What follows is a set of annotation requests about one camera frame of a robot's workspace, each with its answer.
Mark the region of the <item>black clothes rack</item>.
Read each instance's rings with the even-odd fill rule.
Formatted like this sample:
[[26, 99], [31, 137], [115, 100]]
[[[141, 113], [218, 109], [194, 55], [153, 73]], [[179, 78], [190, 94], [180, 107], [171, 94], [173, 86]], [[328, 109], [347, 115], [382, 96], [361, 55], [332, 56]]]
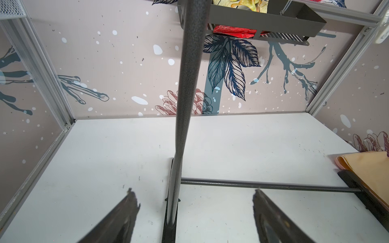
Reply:
[[[191, 111], [196, 93], [197, 79], [200, 69], [201, 55], [205, 41], [205, 26], [210, 13], [211, 1], [188, 1], [185, 8], [183, 23], [183, 64], [180, 67], [179, 76], [179, 96], [176, 113], [175, 130], [175, 155], [172, 160], [169, 189], [167, 196], [167, 206], [165, 214], [165, 223], [163, 228], [162, 242], [173, 243], [176, 241], [177, 215], [180, 186], [184, 182], [181, 179], [183, 154], [186, 144]], [[383, 225], [385, 229], [389, 227], [389, 212], [372, 195], [366, 186], [362, 184], [359, 177], [351, 171], [343, 170], [338, 173], [347, 188], [330, 188], [314, 186], [292, 186], [288, 184], [274, 185], [264, 183], [251, 183], [237, 181], [228, 183], [215, 180], [188, 180], [188, 184], [218, 185], [218, 186], [237, 186], [257, 189], [286, 189], [286, 190], [306, 190], [306, 191], [335, 191], [351, 192], [356, 194], [359, 200], [366, 206], [375, 218]]]

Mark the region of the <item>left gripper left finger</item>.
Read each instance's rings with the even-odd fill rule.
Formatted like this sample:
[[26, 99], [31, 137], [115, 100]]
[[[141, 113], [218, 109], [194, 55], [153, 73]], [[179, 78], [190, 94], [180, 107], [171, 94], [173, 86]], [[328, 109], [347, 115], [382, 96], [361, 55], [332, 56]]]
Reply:
[[131, 188], [127, 195], [81, 240], [80, 243], [130, 243], [140, 210]]

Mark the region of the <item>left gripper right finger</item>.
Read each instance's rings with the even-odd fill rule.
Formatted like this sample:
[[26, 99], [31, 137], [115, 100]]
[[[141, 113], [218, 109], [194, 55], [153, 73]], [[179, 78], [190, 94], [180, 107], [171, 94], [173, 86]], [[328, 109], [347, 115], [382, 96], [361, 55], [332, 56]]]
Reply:
[[312, 243], [307, 236], [264, 192], [255, 190], [254, 220], [261, 243]]

